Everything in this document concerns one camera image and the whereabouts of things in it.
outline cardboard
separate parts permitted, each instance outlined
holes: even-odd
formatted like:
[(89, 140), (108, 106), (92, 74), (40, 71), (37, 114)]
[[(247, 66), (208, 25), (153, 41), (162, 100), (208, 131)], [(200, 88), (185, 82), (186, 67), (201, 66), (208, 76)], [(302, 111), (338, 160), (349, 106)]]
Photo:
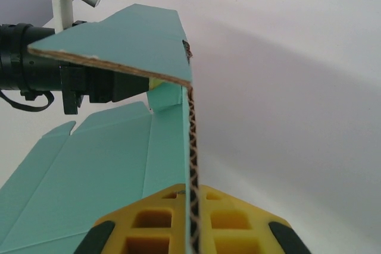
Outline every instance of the cardboard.
[(61, 126), (54, 144), (48, 134), (39, 141), (0, 191), (0, 253), (71, 253), (99, 217), (179, 183), (186, 253), (199, 253), (192, 54), (177, 12), (132, 5), (29, 51), (168, 83), (148, 93), (153, 114), (138, 102), (89, 116), (71, 136), (73, 123)]

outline corrugated cardboard edge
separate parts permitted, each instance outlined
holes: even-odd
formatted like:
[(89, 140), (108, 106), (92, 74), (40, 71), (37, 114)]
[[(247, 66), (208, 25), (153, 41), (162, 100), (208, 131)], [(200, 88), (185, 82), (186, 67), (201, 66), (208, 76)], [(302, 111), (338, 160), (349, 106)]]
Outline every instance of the corrugated cardboard edge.
[[(186, 52), (188, 62), (192, 57), (189, 44), (183, 40), (183, 46)], [(189, 188), (190, 188), (190, 247), (193, 254), (201, 254), (200, 233), (201, 224), (199, 216), (199, 184), (198, 184), (198, 150), (196, 140), (196, 117), (195, 103), (193, 99), (192, 83), (186, 80), (181, 80), (176, 77), (171, 77), (165, 74), (153, 73), (150, 71), (140, 70), (137, 68), (126, 67), (125, 65), (116, 64), (114, 62), (102, 61), (95, 57), (79, 56), (70, 54), (65, 51), (41, 51), (28, 47), (28, 51), (40, 57), (53, 58), (62, 61), (72, 62), (74, 64), (85, 65), (88, 67), (103, 68), (106, 70), (118, 71), (121, 73), (134, 74), (137, 76), (153, 77), (164, 81), (169, 81), (182, 85), (188, 90), (189, 103)]]

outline black strap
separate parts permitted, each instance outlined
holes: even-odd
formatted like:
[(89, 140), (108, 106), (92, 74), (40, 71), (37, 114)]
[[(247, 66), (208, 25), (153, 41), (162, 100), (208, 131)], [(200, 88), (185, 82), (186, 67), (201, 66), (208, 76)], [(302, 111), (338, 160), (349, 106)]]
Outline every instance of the black strap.
[(13, 101), (13, 100), (7, 98), (7, 96), (5, 94), (3, 94), (3, 92), (0, 90), (0, 98), (5, 100), (6, 102), (8, 102), (13, 108), (23, 110), (23, 111), (29, 111), (29, 112), (43, 111), (43, 110), (47, 109), (50, 106), (50, 104), (53, 103), (53, 101), (54, 101), (53, 93), (43, 92), (42, 94), (46, 96), (46, 98), (48, 100), (48, 104), (46, 104), (45, 106), (30, 106), (30, 105), (20, 104), (16, 101)]

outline yellow square hole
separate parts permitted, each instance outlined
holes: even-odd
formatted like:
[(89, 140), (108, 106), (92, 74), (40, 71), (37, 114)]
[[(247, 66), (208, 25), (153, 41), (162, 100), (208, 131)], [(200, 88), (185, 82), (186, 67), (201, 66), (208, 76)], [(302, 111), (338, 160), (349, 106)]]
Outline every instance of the yellow square hole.
[(215, 229), (250, 229), (248, 217), (241, 211), (214, 211), (210, 220)]
[(124, 254), (168, 254), (169, 237), (127, 238)]
[(256, 239), (243, 239), (232, 237), (216, 237), (217, 254), (260, 254), (260, 247)]
[(133, 228), (170, 228), (172, 225), (172, 213), (163, 210), (147, 210), (138, 213)]

